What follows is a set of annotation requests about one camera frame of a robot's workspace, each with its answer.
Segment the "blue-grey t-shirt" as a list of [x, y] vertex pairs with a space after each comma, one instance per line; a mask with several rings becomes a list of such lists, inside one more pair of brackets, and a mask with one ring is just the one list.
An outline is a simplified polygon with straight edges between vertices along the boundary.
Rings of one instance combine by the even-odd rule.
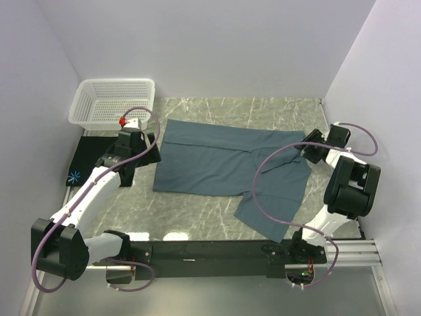
[[303, 131], [168, 120], [153, 191], [241, 196], [235, 217], [265, 238], [281, 242], [288, 227], [275, 220], [293, 220], [311, 169], [294, 148], [265, 159], [304, 137]]

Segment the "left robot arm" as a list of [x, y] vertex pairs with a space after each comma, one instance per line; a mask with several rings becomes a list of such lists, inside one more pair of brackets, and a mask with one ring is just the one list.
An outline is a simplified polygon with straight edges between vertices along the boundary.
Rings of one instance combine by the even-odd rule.
[[134, 172], [161, 161], [156, 136], [123, 128], [74, 197], [50, 219], [37, 219], [31, 227], [32, 271], [76, 280], [92, 263], [110, 258], [122, 265], [132, 258], [130, 237], [106, 230], [84, 238], [90, 222], [117, 188], [132, 181]]

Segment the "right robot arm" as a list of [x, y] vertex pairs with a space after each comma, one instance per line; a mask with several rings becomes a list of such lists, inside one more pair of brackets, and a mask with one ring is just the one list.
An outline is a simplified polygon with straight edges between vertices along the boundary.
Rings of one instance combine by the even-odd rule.
[[303, 139], [303, 145], [295, 146], [311, 163], [323, 161], [332, 168], [323, 207], [304, 228], [293, 234], [288, 249], [295, 262], [304, 263], [321, 255], [325, 236], [333, 235], [358, 217], [367, 216], [374, 204], [381, 168], [364, 162], [346, 148], [351, 136], [347, 126], [340, 122], [331, 124], [326, 135], [314, 129]]

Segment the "folded black t-shirt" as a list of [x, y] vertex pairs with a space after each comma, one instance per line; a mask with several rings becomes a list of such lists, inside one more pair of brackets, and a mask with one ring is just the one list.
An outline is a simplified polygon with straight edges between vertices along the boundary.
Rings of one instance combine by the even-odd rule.
[[83, 186], [95, 164], [115, 143], [117, 137], [82, 136], [72, 158], [65, 182], [66, 187]]

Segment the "white plastic basket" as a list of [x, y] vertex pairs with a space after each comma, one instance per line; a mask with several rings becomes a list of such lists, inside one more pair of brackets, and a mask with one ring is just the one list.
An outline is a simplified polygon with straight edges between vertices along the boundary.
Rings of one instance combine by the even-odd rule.
[[135, 107], [153, 108], [155, 82], [146, 78], [84, 80], [70, 106], [68, 121], [88, 131], [119, 130], [120, 117]]

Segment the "black base beam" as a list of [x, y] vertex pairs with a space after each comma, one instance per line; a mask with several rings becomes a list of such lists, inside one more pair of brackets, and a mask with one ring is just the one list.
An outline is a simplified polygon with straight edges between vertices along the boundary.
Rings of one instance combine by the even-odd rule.
[[131, 262], [154, 268], [158, 278], [247, 277], [285, 278], [287, 265], [325, 264], [326, 252], [292, 249], [292, 240], [132, 242]]

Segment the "aluminium rail frame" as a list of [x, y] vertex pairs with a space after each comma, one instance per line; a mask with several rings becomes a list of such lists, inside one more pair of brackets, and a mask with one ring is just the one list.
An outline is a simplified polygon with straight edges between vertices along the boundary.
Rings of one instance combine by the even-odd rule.
[[[135, 107], [128, 109], [120, 117], [119, 124], [121, 131], [123, 128], [135, 128], [136, 130], [141, 130], [145, 133], [148, 122], [150, 119], [155, 119], [156, 113], [153, 108], [150, 110], [144, 107]], [[349, 129], [350, 125], [347, 122], [340, 122], [347, 124]], [[159, 133], [154, 133], [157, 139], [157, 147], [160, 142]], [[287, 145], [288, 148], [294, 148], [296, 145], [303, 145], [303, 141], [295, 142]], [[347, 149], [351, 150], [356, 157], [363, 160], [363, 153], [355, 151], [354, 149], [348, 147]], [[305, 224], [296, 224], [295, 232], [300, 228], [304, 228]], [[131, 249], [132, 242], [150, 242], [147, 240], [133, 240], [130, 237]], [[375, 266], [380, 264], [380, 256], [375, 247], [375, 243], [369, 240], [333, 240], [331, 236], [325, 236], [326, 243], [323, 247], [323, 250], [326, 252], [327, 262], [325, 264], [314, 264], [309, 263], [306, 266], [302, 265], [287, 265], [285, 267], [285, 278], [291, 283], [294, 287], [299, 288], [308, 288], [314, 286], [316, 281], [313, 278], [314, 268], [317, 266], [325, 265], [329, 270], [334, 269], [336, 266], [340, 267], [358, 267], [358, 266]], [[180, 240], [180, 241], [219, 241], [219, 240]], [[91, 269], [111, 269], [115, 271], [126, 271], [128, 274], [136, 280], [145, 280], [147, 286], [150, 286], [156, 277], [156, 272], [154, 268], [149, 265], [140, 262], [131, 262], [129, 259], [126, 260], [117, 260], [106, 258], [99, 262], [92, 263], [87, 266], [85, 271]], [[144, 272], [149, 271], [151, 273], [150, 277], [146, 278]], [[49, 292], [48, 288], [45, 288], [42, 285], [42, 280], [46, 273], [43, 271], [37, 271], [36, 273], [32, 272], [32, 285], [29, 287], [28, 293], [26, 295], [25, 304], [22, 307], [22, 315], [31, 315], [34, 312], [35, 302], [38, 296], [42, 293], [46, 294]]]

